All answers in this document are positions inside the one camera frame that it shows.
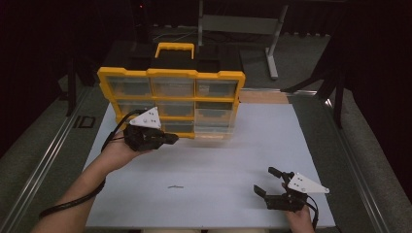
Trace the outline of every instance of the hand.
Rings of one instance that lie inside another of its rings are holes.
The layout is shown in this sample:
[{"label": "hand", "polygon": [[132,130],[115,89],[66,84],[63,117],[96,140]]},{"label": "hand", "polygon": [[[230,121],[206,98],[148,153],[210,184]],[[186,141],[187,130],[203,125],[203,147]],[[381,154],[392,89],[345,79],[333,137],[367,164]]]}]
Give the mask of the hand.
[{"label": "hand", "polygon": [[93,163],[98,163],[100,168],[107,174],[122,168],[133,158],[151,151],[134,151],[124,142],[122,137],[123,132],[116,134],[114,140],[110,141],[93,161]]},{"label": "hand", "polygon": [[305,205],[301,211],[284,212],[293,233],[315,233],[309,208]]}]

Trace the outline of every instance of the human arm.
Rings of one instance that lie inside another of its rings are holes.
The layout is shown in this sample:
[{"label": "human arm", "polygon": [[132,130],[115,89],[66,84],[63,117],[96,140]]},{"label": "human arm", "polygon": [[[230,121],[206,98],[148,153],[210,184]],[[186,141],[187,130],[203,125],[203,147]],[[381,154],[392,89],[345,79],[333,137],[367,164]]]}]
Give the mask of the human arm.
[{"label": "human arm", "polygon": [[[122,136],[121,132],[115,138],[121,138]],[[123,139],[111,141],[99,156],[85,168],[56,202],[56,205],[88,195],[105,180],[108,174],[120,169],[143,153],[146,153],[146,151],[131,150]],[[33,228],[32,233],[83,232],[93,202],[94,197],[78,206],[43,217]]]},{"label": "human arm", "polygon": [[308,206],[297,212],[285,212],[292,233],[315,233]]}]

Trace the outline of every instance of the yellow handle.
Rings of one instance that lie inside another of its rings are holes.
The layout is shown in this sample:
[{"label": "yellow handle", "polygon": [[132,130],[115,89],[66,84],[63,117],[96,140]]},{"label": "yellow handle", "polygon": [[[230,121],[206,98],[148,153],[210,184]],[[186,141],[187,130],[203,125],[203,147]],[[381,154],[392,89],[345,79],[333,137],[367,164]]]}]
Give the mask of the yellow handle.
[{"label": "yellow handle", "polygon": [[161,42],[157,46],[157,51],[155,52],[155,58],[158,58],[158,54],[160,53],[161,50],[191,50],[191,59],[194,59],[194,44]]}]

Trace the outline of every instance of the storage organizer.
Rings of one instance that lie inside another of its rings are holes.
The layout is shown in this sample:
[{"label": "storage organizer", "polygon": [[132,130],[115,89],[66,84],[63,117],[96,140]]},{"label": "storage organizer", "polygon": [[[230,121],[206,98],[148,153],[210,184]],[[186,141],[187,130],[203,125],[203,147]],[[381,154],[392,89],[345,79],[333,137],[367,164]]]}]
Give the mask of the storage organizer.
[{"label": "storage organizer", "polygon": [[157,107],[162,130],[183,138],[230,138],[245,74],[235,46],[115,42],[98,71],[119,122]]}]

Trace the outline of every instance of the forearm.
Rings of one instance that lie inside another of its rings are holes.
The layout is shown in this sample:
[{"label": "forearm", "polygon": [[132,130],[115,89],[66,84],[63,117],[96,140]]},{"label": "forearm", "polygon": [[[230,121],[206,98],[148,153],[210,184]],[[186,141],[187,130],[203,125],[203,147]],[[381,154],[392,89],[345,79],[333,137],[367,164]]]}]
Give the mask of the forearm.
[{"label": "forearm", "polygon": [[[99,167],[97,160],[82,172],[55,205],[84,197],[104,181],[108,173]],[[78,206],[45,216],[32,232],[83,232],[93,202],[94,197]]]}]

